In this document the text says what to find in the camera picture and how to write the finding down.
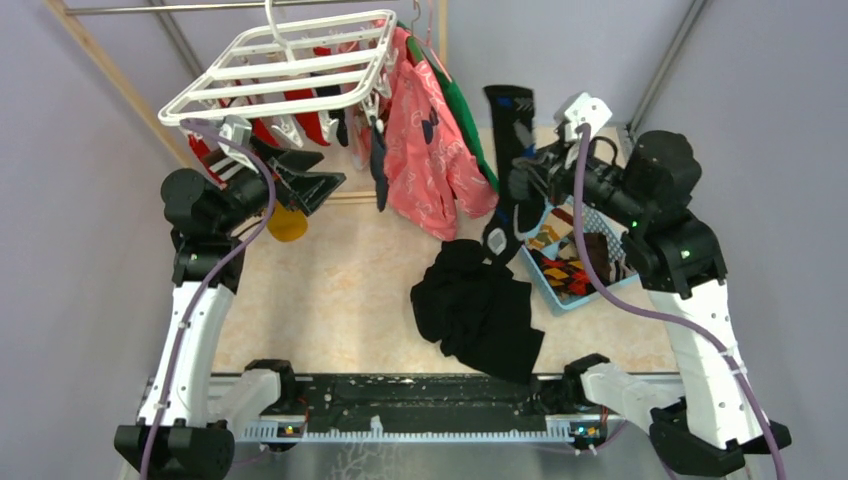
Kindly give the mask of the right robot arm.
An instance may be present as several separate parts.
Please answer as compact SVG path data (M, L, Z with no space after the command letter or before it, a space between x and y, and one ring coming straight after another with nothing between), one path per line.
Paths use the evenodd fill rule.
M644 431L680 475L723 477L750 455L778 455L789 429L753 397L728 308L727 268L713 230L690 210L702 169L687 138L642 134L624 166L577 161L575 142L556 141L512 163L522 195L571 198L623 227L626 262L648 293L648 317L666 326L683 390L674 394L591 354L565 367L569 408L606 407Z

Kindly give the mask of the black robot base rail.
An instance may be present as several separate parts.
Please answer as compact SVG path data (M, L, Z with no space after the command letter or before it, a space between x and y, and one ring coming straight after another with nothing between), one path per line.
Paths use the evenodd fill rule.
M558 374L521 386L477 374L297 374L293 393L237 429L239 443L528 443L592 451L624 428L566 404Z

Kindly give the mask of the mustard yellow striped sock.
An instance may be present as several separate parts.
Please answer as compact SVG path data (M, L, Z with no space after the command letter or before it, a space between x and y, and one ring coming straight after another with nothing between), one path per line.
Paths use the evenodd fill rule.
M278 242L288 243L303 237L308 230L308 217L300 210L287 209L277 202L266 230Z

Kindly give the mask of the dark navy short sock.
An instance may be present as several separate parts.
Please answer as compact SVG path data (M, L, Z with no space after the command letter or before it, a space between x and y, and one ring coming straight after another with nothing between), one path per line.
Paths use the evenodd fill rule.
M384 136L377 126L373 126L371 130L369 170L375 182L376 206L379 212L385 210L389 192L389 182L384 171L385 156L386 145Z

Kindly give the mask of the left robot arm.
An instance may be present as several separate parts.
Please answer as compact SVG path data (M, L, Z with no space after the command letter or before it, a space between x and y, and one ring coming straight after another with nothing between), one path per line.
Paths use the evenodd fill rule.
M182 168L163 181L160 196L175 248L171 321L157 372L134 423L121 425L116 451L144 479L222 479L237 438L270 408L292 411L300 399L291 364L250 362L222 397L209 397L212 364L223 323L240 285L246 242L237 228L265 215L271 200L286 213L316 210L345 180L321 172L319 152L292 150L252 138L262 171L227 166L222 185Z

